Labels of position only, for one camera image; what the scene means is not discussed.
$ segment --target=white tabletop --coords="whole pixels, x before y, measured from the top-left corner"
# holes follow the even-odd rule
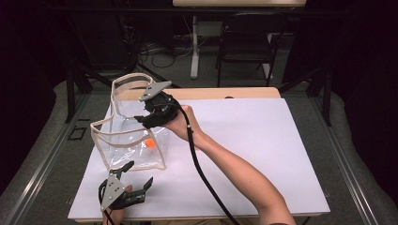
[[[324,193],[304,149],[288,106],[282,98],[180,100],[193,106],[203,130],[226,148],[248,160],[283,194],[294,216],[329,212]],[[222,218],[223,211],[195,170],[189,145],[170,133],[164,152],[167,168],[125,172],[121,182],[141,189],[154,177],[144,203],[127,209],[131,220]],[[202,169],[234,216],[255,216],[242,196],[214,163],[197,151]],[[69,212],[77,221],[101,220],[98,189],[108,177],[97,148],[93,149],[84,179]]]
[[[304,7],[307,0],[173,0],[175,7]]]

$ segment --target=person's arm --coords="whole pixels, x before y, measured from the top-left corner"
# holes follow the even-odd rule
[[[132,186],[128,185],[126,187],[127,192],[132,192]],[[125,215],[125,209],[118,209],[118,210],[111,210],[110,208],[107,208],[106,211],[108,214],[111,216],[111,220],[114,223],[114,225],[119,225]],[[112,225],[112,222],[106,217],[104,213],[102,213],[102,224],[103,225]]]
[[[249,162],[225,149],[206,135],[199,127],[190,106],[182,106],[182,108],[190,120],[195,147],[202,150],[254,205],[258,211],[260,223],[262,225],[296,224],[278,189]],[[179,138],[188,140],[187,124],[181,112],[178,113],[176,119],[164,126],[172,130]]]

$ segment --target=clear plastic bag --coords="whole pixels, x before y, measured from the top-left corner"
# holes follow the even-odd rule
[[[147,129],[138,123],[135,115],[148,114],[145,104],[126,96],[129,90],[146,88],[153,82],[144,73],[131,73],[114,80],[110,116],[90,125],[91,137],[108,170],[118,169],[132,160],[131,171],[166,168],[163,151],[168,146],[168,130]]]

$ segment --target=black clamp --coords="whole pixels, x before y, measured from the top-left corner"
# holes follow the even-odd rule
[[[145,109],[150,112],[148,116],[134,116],[145,128],[155,128],[166,124],[177,116],[179,105],[173,96],[162,90],[171,82],[157,82],[150,84],[140,97],[145,102]]]
[[[99,186],[100,211],[108,207],[112,210],[123,209],[145,201],[145,193],[152,186],[153,177],[144,184],[143,189],[132,192],[127,192],[120,182],[121,173],[127,172],[133,165],[134,161],[130,161],[118,170],[109,171],[108,179]]]

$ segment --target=black cable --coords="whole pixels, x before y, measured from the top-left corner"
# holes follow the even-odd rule
[[[304,222],[301,223],[301,225],[306,225],[308,223],[308,221],[310,220],[311,217],[307,217]]]
[[[102,184],[99,186],[99,203],[102,204],[102,200],[103,200],[103,195],[105,194],[105,188],[106,188],[106,184],[107,184],[108,180],[105,180],[104,182],[102,182]],[[103,211],[103,213],[105,214],[105,216],[107,217],[108,221],[111,222],[112,225],[114,224],[114,221],[111,218],[111,215],[108,213],[108,211],[106,211],[106,209]]]
[[[188,132],[188,142],[190,144],[190,149],[191,149],[191,154],[192,154],[192,159],[193,159],[193,164],[195,165],[196,171],[198,171],[200,177],[202,178],[203,182],[205,183],[205,185],[207,186],[208,190],[211,192],[211,194],[213,195],[214,199],[217,201],[217,203],[219,204],[219,206],[222,208],[223,212],[228,216],[229,219],[231,219],[231,221],[236,224],[239,225],[239,223],[237,222],[237,220],[231,215],[231,213],[228,211],[228,209],[225,207],[225,205],[222,203],[222,200],[220,199],[220,197],[217,195],[216,191],[213,189],[213,187],[210,185],[210,183],[207,181],[205,174],[202,171],[202,168],[200,167],[198,158],[196,156],[196,152],[195,152],[195,148],[194,148],[194,142],[193,142],[193,131],[191,129],[191,124],[190,124],[190,120],[188,119],[188,115],[185,113],[185,111],[181,108],[181,106],[179,105],[175,105],[175,104],[171,104],[173,106],[178,107],[178,109],[182,112],[182,114],[185,117],[185,121],[187,122],[187,132]]]
[[[155,65],[155,60],[154,60],[154,58],[155,58],[155,55],[157,55],[157,54],[160,54],[159,52],[155,52],[155,53],[153,53],[152,54],[152,57],[151,57],[151,59],[150,59],[150,63],[152,64],[152,66],[154,66],[155,68],[169,68],[170,66],[172,66],[173,65],[173,63],[176,61],[176,56],[172,53],[172,52],[163,52],[163,54],[168,54],[168,55],[170,55],[170,56],[172,56],[173,57],[173,61],[169,64],[169,65],[166,65],[166,66],[157,66],[157,65]]]

